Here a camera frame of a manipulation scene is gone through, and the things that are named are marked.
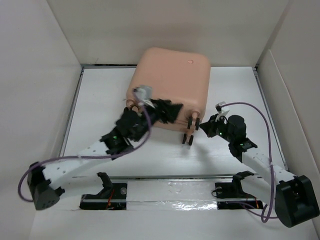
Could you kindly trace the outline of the pink hard-shell suitcase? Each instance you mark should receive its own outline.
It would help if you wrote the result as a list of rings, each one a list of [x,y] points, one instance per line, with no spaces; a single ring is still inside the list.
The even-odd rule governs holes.
[[[206,112],[211,63],[200,53],[159,47],[147,49],[140,58],[126,92],[126,107],[139,111],[133,89],[141,85],[152,88],[154,100],[183,104],[175,123],[157,122],[156,127],[183,132],[182,143],[193,144]]]

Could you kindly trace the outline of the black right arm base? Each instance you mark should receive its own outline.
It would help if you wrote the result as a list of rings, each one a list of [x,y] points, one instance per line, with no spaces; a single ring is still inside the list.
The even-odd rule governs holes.
[[[217,199],[218,210],[263,209],[263,203],[253,195],[242,190],[241,180],[253,176],[250,171],[238,172],[232,177],[231,182],[216,182],[211,195]]]

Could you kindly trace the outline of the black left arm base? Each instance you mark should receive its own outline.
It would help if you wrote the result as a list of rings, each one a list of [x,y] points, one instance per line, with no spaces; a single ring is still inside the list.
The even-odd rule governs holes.
[[[98,172],[102,189],[97,194],[84,194],[81,197],[81,210],[119,211],[127,209],[127,182],[112,182],[105,172]]]

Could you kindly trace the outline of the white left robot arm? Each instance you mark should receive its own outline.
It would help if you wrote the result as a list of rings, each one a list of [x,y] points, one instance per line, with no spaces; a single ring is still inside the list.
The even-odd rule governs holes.
[[[86,149],[83,155],[63,156],[31,164],[22,176],[27,180],[31,202],[37,211],[54,206],[66,193],[66,184],[76,174],[111,162],[142,147],[156,122],[173,124],[182,103],[151,99],[140,102],[141,113],[125,110],[115,127]]]

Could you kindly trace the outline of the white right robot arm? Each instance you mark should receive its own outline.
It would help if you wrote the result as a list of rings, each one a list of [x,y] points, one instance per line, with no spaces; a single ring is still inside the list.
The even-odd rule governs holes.
[[[228,142],[233,157],[254,172],[236,174],[231,191],[237,197],[250,194],[275,211],[280,222],[288,228],[316,218],[320,208],[311,180],[305,175],[294,175],[273,164],[258,146],[247,137],[247,126],[243,117],[220,114],[210,117],[199,125],[207,137],[221,137]]]

